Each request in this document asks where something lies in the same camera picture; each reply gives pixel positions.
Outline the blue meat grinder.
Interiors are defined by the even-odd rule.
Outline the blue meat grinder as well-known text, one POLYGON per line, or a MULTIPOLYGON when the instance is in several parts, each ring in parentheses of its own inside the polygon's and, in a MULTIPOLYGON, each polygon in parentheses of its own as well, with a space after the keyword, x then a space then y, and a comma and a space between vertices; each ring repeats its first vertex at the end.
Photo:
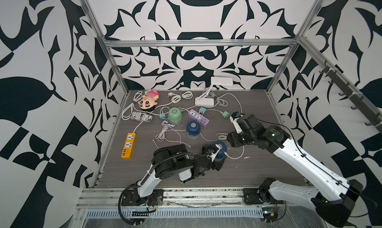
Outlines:
POLYGON ((189 139, 195 140, 198 139, 201 133, 201 126, 196 121, 190 121, 186 126, 186 133, 189 139))
POLYGON ((213 154, 214 162, 219 162, 226 158, 227 146, 224 142, 215 141, 212 147, 216 150, 213 154))

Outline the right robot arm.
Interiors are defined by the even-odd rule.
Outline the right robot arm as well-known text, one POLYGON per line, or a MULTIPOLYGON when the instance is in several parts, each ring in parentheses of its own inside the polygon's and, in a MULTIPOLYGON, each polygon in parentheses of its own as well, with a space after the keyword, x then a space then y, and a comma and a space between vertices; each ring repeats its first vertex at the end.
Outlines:
POLYGON ((229 117, 235 131, 227 135, 232 147, 254 145, 282 159, 310 182, 302 187, 266 179, 261 189, 274 200, 294 203, 316 213, 328 224, 342 228, 353 212, 363 185, 336 174, 300 147, 284 125, 271 123, 253 114, 234 112, 229 117))

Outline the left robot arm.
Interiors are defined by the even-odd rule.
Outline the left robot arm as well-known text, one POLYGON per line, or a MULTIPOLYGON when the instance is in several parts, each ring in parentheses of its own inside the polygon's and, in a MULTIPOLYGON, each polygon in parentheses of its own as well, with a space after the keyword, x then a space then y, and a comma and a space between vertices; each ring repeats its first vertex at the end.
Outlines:
POLYGON ((143 224, 146 216, 156 212, 155 205, 161 201, 163 190, 156 188, 161 181, 177 175, 182 183, 188 183, 205 176, 211 169, 219 171, 226 152, 226 145, 219 141, 203 146, 201 154, 196 155, 184 144, 156 150, 144 177, 121 192, 117 203, 120 218, 131 226, 143 224))

